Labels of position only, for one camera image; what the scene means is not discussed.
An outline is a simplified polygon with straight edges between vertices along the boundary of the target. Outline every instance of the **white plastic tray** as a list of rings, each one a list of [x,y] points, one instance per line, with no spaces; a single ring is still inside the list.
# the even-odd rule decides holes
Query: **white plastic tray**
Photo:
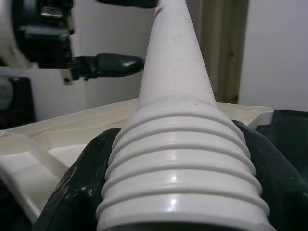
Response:
[[[270,108],[217,105],[251,128],[271,123]],[[107,129],[121,128],[136,107],[134,99],[0,132],[0,176],[31,222],[87,143]]]

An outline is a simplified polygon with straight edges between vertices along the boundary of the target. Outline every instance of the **white pvc pipe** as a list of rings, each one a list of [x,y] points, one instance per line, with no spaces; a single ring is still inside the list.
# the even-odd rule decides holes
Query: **white pvc pipe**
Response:
[[[139,108],[115,138],[98,231],[193,222],[272,231],[241,131],[216,108],[185,0],[160,0]]]

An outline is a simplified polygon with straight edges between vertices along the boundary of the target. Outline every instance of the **white pipe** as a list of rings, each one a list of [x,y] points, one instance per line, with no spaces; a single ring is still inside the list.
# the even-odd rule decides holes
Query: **white pipe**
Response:
[[[185,0],[160,0],[139,108],[117,135],[98,231],[193,222],[272,231],[244,136],[216,108]]]

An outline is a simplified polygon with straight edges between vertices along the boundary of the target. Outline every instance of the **ribbed hose section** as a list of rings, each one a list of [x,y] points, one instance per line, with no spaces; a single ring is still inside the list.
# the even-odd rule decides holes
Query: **ribbed hose section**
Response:
[[[274,230],[243,135],[217,108],[164,98],[118,134],[97,209],[98,230],[194,222]]]

